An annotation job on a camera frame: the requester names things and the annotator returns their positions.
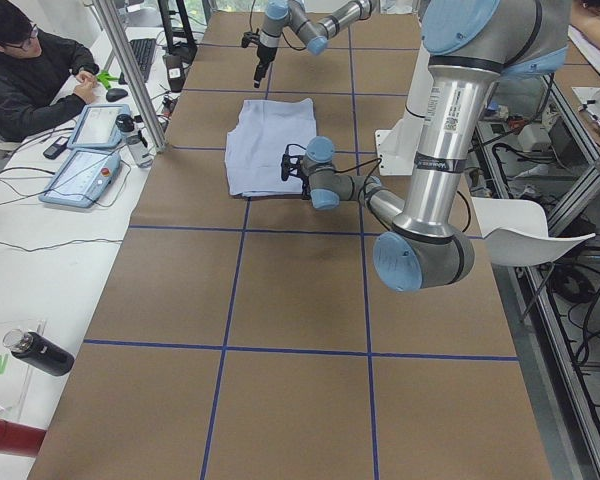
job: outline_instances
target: red cylinder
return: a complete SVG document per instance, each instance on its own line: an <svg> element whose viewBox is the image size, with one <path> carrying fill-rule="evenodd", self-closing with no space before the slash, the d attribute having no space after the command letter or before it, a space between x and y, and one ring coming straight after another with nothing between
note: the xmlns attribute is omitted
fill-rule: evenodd
<svg viewBox="0 0 600 480"><path fill-rule="evenodd" d="M40 428L0 419L0 453L35 457L46 433Z"/></svg>

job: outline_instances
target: keyboard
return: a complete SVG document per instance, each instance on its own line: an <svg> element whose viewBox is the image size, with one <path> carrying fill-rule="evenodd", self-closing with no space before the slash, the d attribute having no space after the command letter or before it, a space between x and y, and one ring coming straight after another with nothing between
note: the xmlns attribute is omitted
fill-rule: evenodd
<svg viewBox="0 0 600 480"><path fill-rule="evenodd" d="M129 42L133 55L136 57L138 67L140 67L140 73L144 78L144 82L147 83L149 80L149 73L151 72L151 65L153 64L153 54L156 50L156 39L155 38L136 38ZM124 78L124 73L120 74L118 83L125 85L127 82Z"/></svg>

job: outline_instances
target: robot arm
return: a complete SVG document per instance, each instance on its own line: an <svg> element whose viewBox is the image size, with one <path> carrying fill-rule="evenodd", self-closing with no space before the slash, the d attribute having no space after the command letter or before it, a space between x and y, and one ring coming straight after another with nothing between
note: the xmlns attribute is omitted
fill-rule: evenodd
<svg viewBox="0 0 600 480"><path fill-rule="evenodd" d="M329 39L341 30L358 20L368 19L378 10L380 0L353 0L331 15L317 23L312 22L304 11L304 5L296 0L271 0L265 9L262 28L257 32L245 32L242 47L251 43L258 46L258 59L253 77L253 86L260 87L260 82L267 75L269 65L276 58L280 37L285 27L306 45L314 55L321 54L328 45Z"/></svg>
<svg viewBox="0 0 600 480"><path fill-rule="evenodd" d="M378 275L390 288L410 291L447 285L470 272L474 260L471 241L448 221L473 131L499 77L543 75L564 63L569 3L429 3L422 34L431 55L433 87L406 199L372 177L345 176L343 180L331 164L334 148L330 141L317 137L310 142L296 170L305 177L314 206L334 208L340 200L358 200L389 226L391 231L378 238L373 256ZM289 19L280 21L281 30ZM319 25L328 36L330 30ZM266 38L261 35L261 42Z"/></svg>

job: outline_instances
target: tablet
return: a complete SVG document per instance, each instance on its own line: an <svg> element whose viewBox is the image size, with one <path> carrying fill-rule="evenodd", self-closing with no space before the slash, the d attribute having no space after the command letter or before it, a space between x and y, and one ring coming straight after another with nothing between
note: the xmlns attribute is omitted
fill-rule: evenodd
<svg viewBox="0 0 600 480"><path fill-rule="evenodd" d="M67 147L113 149L122 140L122 133L116 126L116 118L123 113L131 115L129 105L85 106L78 117L78 123L71 133Z"/></svg>
<svg viewBox="0 0 600 480"><path fill-rule="evenodd" d="M38 199L70 207L90 207L115 179L119 169L118 152L73 150Z"/></svg>

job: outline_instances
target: white desk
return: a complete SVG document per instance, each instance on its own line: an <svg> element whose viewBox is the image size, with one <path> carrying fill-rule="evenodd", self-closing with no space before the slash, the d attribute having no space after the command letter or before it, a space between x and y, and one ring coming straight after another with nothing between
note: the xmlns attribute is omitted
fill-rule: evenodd
<svg viewBox="0 0 600 480"><path fill-rule="evenodd" d="M127 33L129 38L141 38L156 37L159 32L160 29L156 28L130 28ZM91 51L96 62L104 66L111 51L104 33ZM109 71L114 76L119 74L117 62L113 62ZM59 96L70 93L74 85L75 80L70 78ZM156 107L162 100L159 94L164 88L161 85L168 87L168 81L158 46L147 83L149 95L152 98L158 96L154 102ZM98 87L97 94L97 103L106 103L102 86ZM131 96L120 102L129 103L132 112L138 113ZM7 167L37 167L56 171L67 158L68 152L56 160L47 160L42 152L52 142L33 142L25 146L13 156ZM131 168L122 165L117 179L99 200L103 205L113 203L112 206L68 209L43 204L35 196L2 205L0 241L37 248L75 239L121 240L148 175L148 171L134 165L128 149L122 149L121 154ZM1 178L19 192L30 195L44 190L50 176L35 171L15 170L5 173ZM0 182L0 203L17 198L18 195ZM84 243L26 253L0 245L0 322L43 320L46 322L44 335L76 354L118 249L117 243ZM67 376L56 378L32 370L19 422L47 428ZM33 459L0 454L0 480L25 479L32 465Z"/></svg>

